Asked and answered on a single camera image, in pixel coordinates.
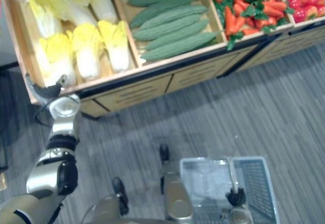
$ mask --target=drawer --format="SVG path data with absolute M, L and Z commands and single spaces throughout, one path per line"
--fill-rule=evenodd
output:
M 202 64 L 193 65 L 186 70 L 175 73 L 167 92 L 174 92 L 215 77 L 216 73 L 237 55 L 238 52 L 233 52 L 218 58 L 214 57 Z
M 96 101 L 110 111 L 136 105 L 163 95 L 171 77 L 172 75 L 168 75 L 119 89 L 96 98 Z
M 97 103 L 95 100 L 86 100 L 81 102 L 80 107 L 81 112 L 92 116 L 92 117 L 99 117 L 104 116 L 109 113 L 107 109 Z
M 225 66 L 215 74 L 215 77 L 219 77 L 223 75 L 226 71 L 228 71 L 230 68 L 232 68 L 234 65 L 236 65 L 239 61 L 241 61 L 242 58 L 244 58 L 246 55 L 248 55 L 253 49 L 255 49 L 258 45 L 252 45 L 250 47 L 241 49 L 238 51 L 236 57 L 231 60 L 230 62 L 226 63 Z

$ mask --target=striped carpet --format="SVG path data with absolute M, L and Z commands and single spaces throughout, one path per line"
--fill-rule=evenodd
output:
M 33 122 L 21 75 L 0 76 L 0 140 L 7 146 L 8 188 L 0 203 L 25 190 L 49 134 Z M 262 155 L 281 223 L 325 220 L 325 45 L 165 95 L 98 120 L 80 121 L 79 186 L 57 224 L 80 223 L 87 208 L 124 181 L 131 217 L 163 218 L 158 147 L 172 158 Z M 50 123 L 50 118 L 42 119 Z

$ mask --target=produce stand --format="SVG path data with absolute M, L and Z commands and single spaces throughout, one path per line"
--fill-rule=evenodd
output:
M 44 85 L 45 82 L 40 71 L 40 64 L 44 59 L 44 53 L 39 44 L 41 35 L 30 6 L 16 0 L 3 1 L 22 74 L 30 73 L 31 78 L 37 84 Z M 76 69 L 77 84 L 67 87 L 61 92 L 62 95 L 78 94 L 82 100 L 81 110 L 92 117 L 99 117 L 111 111 L 159 97 L 165 93 L 227 75 L 238 70 L 241 65 L 243 66 L 239 69 L 248 68 L 256 64 L 256 57 L 261 59 L 263 56 L 267 59 L 273 59 L 271 56 L 266 56 L 267 51 L 271 51 L 272 47 L 284 42 L 286 38 L 289 39 L 289 37 L 296 35 L 291 33 L 295 30 L 292 18 L 290 15 L 286 15 L 287 24 L 276 27 L 270 34 L 259 31 L 244 36 L 236 42 L 233 50 L 227 51 L 228 40 L 213 0 L 196 0 L 195 5 L 203 5 L 207 9 L 203 18 L 208 19 L 209 24 L 204 32 L 216 32 L 216 42 L 170 58 L 148 62 L 140 58 L 147 42 L 136 40 L 134 38 L 135 30 L 130 29 L 129 26 L 134 16 L 143 8 L 128 5 L 128 0 L 112 1 L 119 20 L 124 20 L 127 23 L 126 34 L 130 60 L 128 69 L 120 73 L 114 72 L 109 63 L 108 54 L 104 52 L 100 56 L 101 74 L 99 78 L 85 81 Z M 66 30 L 73 30 L 74 28 L 69 22 L 63 22 L 63 26 Z M 317 33 L 317 38 L 320 41 L 323 36 Z M 279 55 L 285 54 L 284 50 L 279 52 Z M 28 94 L 31 103 L 36 104 L 37 100 L 29 91 Z

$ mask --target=wooden produce display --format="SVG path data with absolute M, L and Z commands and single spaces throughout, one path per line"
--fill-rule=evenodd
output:
M 325 26 L 302 31 L 297 34 L 283 34 L 238 68 L 237 71 L 267 63 L 324 41 Z
M 302 22 L 296 22 L 292 14 L 288 14 L 288 18 L 290 20 L 290 23 L 293 24 L 295 29 L 301 29 L 305 26 L 325 20 L 325 16 L 321 16 L 321 17 L 312 18 L 310 20 L 306 20 L 306 21 L 302 21 Z

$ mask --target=plastic basket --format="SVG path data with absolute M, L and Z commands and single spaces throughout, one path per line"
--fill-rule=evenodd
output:
M 232 158 L 239 186 L 246 192 L 254 224 L 280 224 L 267 163 L 263 157 Z M 223 223 L 222 209 L 230 209 L 225 194 L 232 187 L 226 159 L 185 158 L 180 161 L 182 182 L 198 224 Z

